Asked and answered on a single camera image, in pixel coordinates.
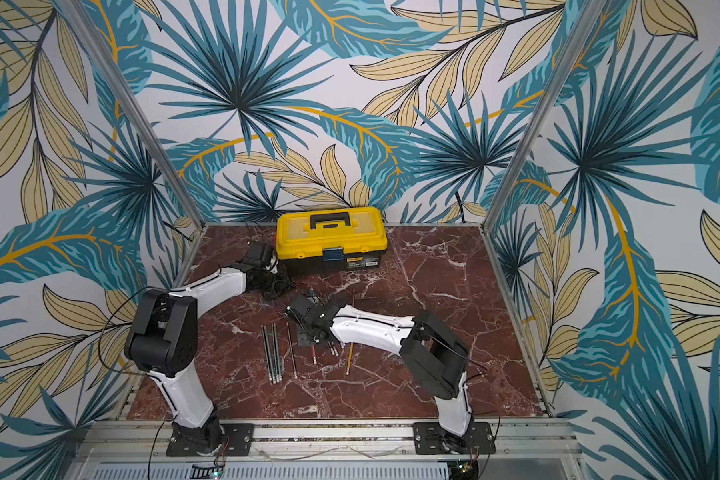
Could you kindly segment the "dark blue capped pencil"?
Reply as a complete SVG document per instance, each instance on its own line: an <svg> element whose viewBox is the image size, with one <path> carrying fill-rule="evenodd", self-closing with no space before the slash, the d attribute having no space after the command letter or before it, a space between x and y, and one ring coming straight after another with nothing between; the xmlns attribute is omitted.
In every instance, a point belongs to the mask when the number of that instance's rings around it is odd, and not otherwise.
<svg viewBox="0 0 720 480"><path fill-rule="evenodd" d="M294 347L296 346L296 344L294 342L291 327L286 327L286 333L287 333L287 338L288 338L288 343L289 343L289 358L291 361L293 378L298 379L298 368L297 368L295 352L294 352Z"/></svg>

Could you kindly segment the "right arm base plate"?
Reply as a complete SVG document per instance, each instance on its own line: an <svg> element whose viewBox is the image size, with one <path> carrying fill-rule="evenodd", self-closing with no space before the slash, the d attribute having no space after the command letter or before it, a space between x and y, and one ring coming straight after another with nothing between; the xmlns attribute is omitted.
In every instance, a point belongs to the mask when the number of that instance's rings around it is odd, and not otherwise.
<svg viewBox="0 0 720 480"><path fill-rule="evenodd" d="M493 455L496 452L495 435L487 422L471 421L461 436L447 432L437 422L416 422L412 428L418 455Z"/></svg>

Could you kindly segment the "green pencil with eraser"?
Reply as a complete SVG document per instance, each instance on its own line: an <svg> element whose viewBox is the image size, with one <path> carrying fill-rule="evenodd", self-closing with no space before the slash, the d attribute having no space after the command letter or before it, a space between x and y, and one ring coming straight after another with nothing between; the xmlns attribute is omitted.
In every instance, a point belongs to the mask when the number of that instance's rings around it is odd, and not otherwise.
<svg viewBox="0 0 720 480"><path fill-rule="evenodd" d="M279 348L278 335L275 333L274 337L275 337L274 338L274 349L275 349L275 356L276 356L276 366L277 366L277 370L278 370L278 383L280 383L280 382L282 382L282 380L284 378L283 358L282 358L280 348Z"/></svg>

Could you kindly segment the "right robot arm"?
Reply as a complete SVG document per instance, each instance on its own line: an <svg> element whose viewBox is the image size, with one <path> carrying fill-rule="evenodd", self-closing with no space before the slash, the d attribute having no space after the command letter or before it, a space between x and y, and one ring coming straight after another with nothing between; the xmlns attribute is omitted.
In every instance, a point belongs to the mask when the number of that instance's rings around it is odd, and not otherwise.
<svg viewBox="0 0 720 480"><path fill-rule="evenodd" d="M355 308L340 297L317 303L298 295L286 314L316 343L373 347L400 357L435 398L444 439L463 442L474 422L467 393L468 348L437 315L388 316Z"/></svg>

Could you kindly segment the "aluminium front rail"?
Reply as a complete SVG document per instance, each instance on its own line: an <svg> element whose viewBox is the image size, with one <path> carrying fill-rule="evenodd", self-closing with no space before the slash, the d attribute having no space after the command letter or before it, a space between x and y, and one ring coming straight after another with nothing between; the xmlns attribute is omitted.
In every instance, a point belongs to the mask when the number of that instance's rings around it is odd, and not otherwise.
<svg viewBox="0 0 720 480"><path fill-rule="evenodd" d="M253 420L246 461L287 460L414 460L420 442L412 419L397 420ZM496 452L490 459L581 460L583 450L572 424L546 417L489 419ZM170 431L158 421L102 421L89 430L73 460L170 460Z"/></svg>

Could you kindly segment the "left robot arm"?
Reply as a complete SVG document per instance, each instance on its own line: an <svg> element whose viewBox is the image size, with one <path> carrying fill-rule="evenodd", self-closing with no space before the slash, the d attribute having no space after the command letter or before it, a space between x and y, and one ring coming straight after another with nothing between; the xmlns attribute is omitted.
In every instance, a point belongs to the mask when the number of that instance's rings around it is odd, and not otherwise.
<svg viewBox="0 0 720 480"><path fill-rule="evenodd" d="M276 299L290 286L283 267L237 263L176 289L143 294L124 354L156 384L171 410L174 437L191 450L208 455L224 442L217 409L195 368L199 319L245 293Z"/></svg>

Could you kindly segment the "dark blue printed pencil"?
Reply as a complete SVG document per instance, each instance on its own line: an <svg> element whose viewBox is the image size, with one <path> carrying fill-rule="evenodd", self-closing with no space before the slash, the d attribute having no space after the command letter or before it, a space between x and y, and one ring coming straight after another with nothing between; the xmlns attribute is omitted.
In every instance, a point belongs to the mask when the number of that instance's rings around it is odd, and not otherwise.
<svg viewBox="0 0 720 480"><path fill-rule="evenodd" d="M279 351L279 342L278 342L278 331L277 331L277 325L273 324L272 327L272 349L273 349L273 363L274 363L274 370L275 370L275 382L280 383L283 379L283 373L282 373L282 359L280 356Z"/></svg>

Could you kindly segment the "yellow black toolbox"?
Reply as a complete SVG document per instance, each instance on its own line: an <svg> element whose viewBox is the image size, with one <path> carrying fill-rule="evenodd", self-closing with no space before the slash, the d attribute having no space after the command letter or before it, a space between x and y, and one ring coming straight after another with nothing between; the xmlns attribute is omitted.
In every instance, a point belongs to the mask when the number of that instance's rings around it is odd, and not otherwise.
<svg viewBox="0 0 720 480"><path fill-rule="evenodd" d="M288 213L277 221L275 240L279 263L293 277L377 268L388 248L374 207Z"/></svg>

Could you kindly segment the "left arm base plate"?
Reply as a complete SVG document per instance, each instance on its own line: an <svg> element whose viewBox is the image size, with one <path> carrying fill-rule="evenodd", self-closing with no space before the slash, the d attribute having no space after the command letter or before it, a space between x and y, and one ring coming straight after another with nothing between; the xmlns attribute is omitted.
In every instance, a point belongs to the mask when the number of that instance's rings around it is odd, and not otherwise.
<svg viewBox="0 0 720 480"><path fill-rule="evenodd" d="M247 457L255 426L252 423L212 424L190 429L173 424L168 457Z"/></svg>

